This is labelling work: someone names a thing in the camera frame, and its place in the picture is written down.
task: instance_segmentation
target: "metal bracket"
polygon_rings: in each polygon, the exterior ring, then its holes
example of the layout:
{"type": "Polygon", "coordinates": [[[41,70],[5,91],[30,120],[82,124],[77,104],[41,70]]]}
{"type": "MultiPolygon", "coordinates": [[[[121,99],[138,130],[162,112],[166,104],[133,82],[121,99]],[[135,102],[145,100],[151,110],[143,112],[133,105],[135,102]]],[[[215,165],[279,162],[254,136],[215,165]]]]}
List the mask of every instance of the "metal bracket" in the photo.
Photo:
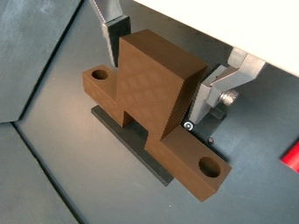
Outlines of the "metal bracket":
{"type": "Polygon", "coordinates": [[[227,106],[231,105],[239,96],[238,91],[233,88],[258,77],[266,62],[254,55],[234,48],[229,57],[229,64],[230,67],[219,66],[201,84],[191,106],[190,120],[195,124],[201,122],[219,102],[223,102],[227,106]]]}
{"type": "Polygon", "coordinates": [[[102,23],[103,35],[114,67],[118,67],[119,38],[131,33],[130,17],[125,15],[119,0],[90,0],[102,23]]]}

